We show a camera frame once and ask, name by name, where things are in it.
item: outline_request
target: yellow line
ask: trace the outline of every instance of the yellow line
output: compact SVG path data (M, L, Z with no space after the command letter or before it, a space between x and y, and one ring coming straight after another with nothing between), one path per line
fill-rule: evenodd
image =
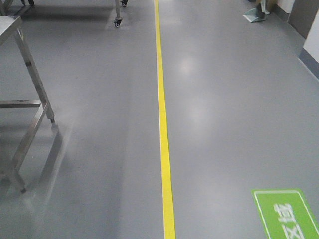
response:
M158 62L158 85L159 85L159 126L160 126L160 155L161 155L161 177L163 192L163 216L165 239L175 239L175 217L173 205L173 192L171 186L171 172L169 160L169 144L167 133L167 117L165 105L164 72L161 54L160 39L160 13L159 0L154 0L155 24L156 24L156 49Z

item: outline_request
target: metal frame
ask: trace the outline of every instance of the metal frame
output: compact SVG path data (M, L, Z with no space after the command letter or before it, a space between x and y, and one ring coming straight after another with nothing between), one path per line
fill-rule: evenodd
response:
M2 45L7 38L14 34L15 41L20 49L25 65L29 71L30 77L33 81L34 87L39 95L40 100L16 100L16 101L0 101L0 108L30 108L38 107L25 136L23 137L12 161L0 168L0 179L8 178L11 183L20 191L25 192L24 181L19 176L19 170L25 159L25 156L30 149L32 141L40 127L44 115L47 115L51 123L54 121L54 112L52 110L49 98L45 92L40 75L36 69L34 60L32 58L29 47L25 41L25 37L21 29L21 17L0 16L0 45Z
M13 1L14 0L5 0L4 2L2 2L2 0L0 0L0 13L2 16L6 15L6 12L11 7Z
M8 9L11 7L12 3L14 0L5 0L4 2L2 2L2 0L0 0L0 15L5 16ZM123 7L126 7L128 0L115 0L115 9L116 9L116 18L113 21L115 27L120 27L121 22L122 22L122 18L121 18L121 12L120 12L120 2L122 4Z

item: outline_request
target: epoxy floor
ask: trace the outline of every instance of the epoxy floor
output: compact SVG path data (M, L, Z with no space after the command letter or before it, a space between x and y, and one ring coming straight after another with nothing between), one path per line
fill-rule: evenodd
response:
M18 10L19 1L12 11ZM1 239L162 239L153 0L35 1L23 30L56 114L1 183ZM160 0L176 235L266 238L251 190L300 188L319 219L319 83L304 40L240 1ZM0 47L0 99L35 90L13 38ZM0 111L11 157L34 112Z

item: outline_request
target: caster wheel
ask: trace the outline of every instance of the caster wheel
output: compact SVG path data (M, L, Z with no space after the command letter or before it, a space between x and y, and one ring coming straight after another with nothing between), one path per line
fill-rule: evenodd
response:
M121 22L122 22L122 19L115 19L115 20L113 21L114 26L115 26L116 28L119 28L119 27L120 27Z
M123 0L123 1L121 1L122 7L126 7L127 4L128 4L128 1L129 1L129 0Z

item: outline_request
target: green sticker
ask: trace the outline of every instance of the green sticker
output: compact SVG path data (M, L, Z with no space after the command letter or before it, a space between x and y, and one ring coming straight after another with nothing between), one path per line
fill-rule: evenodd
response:
M252 193L268 239L319 239L318 225L301 190Z

